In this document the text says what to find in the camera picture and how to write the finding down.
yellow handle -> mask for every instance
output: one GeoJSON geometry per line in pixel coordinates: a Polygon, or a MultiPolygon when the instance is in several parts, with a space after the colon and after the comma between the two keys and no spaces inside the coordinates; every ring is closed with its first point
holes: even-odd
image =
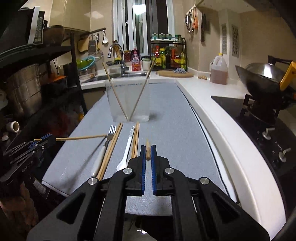
{"type": "Polygon", "coordinates": [[[292,61],[285,76],[279,83],[280,90],[284,91],[290,85],[294,77],[296,77],[296,63],[292,61]]]}

white spoon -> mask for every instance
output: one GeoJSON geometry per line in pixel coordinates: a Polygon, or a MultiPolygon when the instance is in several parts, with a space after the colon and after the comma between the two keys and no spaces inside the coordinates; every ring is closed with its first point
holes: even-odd
{"type": "Polygon", "coordinates": [[[104,39],[103,39],[102,44],[107,44],[107,43],[108,43],[108,39],[107,39],[107,37],[106,37],[105,30],[103,30],[103,35],[104,35],[104,39]]]}
{"type": "Polygon", "coordinates": [[[127,165],[128,165],[128,163],[127,163],[128,152],[129,152],[129,148],[131,147],[131,140],[133,138],[133,132],[134,132],[134,130],[135,130],[135,126],[133,126],[131,128],[131,132],[130,132],[130,134],[128,136],[128,143],[126,144],[126,150],[124,152],[122,161],[116,167],[116,170],[117,171],[122,170],[122,169],[125,169],[127,167],[127,165]]]}

black cooktop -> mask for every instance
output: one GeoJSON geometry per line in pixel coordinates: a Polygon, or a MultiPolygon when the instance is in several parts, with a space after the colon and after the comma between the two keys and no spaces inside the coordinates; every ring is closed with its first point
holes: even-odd
{"type": "Polygon", "coordinates": [[[254,101],[249,95],[244,100],[218,96],[212,96],[212,99],[236,121],[260,151],[278,184],[288,218],[296,206],[296,136],[277,118],[277,111],[272,124],[250,112],[254,101]]]}

clear plastic cup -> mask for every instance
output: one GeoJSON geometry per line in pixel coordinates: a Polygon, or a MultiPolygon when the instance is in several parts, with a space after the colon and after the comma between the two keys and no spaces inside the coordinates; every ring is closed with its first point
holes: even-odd
{"type": "MultiPolygon", "coordinates": [[[[112,80],[115,92],[121,102],[121,105],[127,114],[128,119],[131,116],[133,108],[140,95],[142,87],[145,83],[145,78],[120,78],[118,80],[112,80]]],[[[115,97],[113,89],[109,80],[105,81],[105,87],[107,91],[108,102],[110,106],[111,115],[114,122],[127,122],[120,105],[115,97]]],[[[131,122],[145,122],[149,120],[150,114],[150,92],[149,81],[147,81],[142,95],[139,99],[137,107],[131,118],[131,122]]]]}

window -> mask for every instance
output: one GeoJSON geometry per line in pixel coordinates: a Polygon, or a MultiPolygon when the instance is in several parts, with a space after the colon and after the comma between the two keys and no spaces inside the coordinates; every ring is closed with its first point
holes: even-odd
{"type": "Polygon", "coordinates": [[[113,1],[114,39],[124,51],[137,48],[142,56],[149,55],[151,35],[160,30],[158,24],[167,26],[167,32],[163,32],[164,34],[174,36],[172,0],[113,1]],[[157,15],[160,11],[165,13],[166,23],[163,21],[162,14],[157,15]]]}

